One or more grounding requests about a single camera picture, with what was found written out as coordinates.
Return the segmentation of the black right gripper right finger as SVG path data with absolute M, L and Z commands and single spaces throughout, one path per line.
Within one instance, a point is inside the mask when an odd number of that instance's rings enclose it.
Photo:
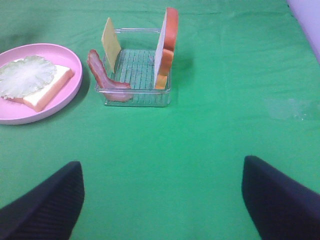
M 320 195 L 257 156 L 244 158 L 241 192 L 263 240 L 320 238 Z

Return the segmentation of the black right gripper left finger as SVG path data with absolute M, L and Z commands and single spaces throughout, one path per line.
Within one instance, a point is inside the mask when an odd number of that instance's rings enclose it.
M 82 166 L 71 161 L 0 210 L 2 240 L 68 240 L 85 199 Z

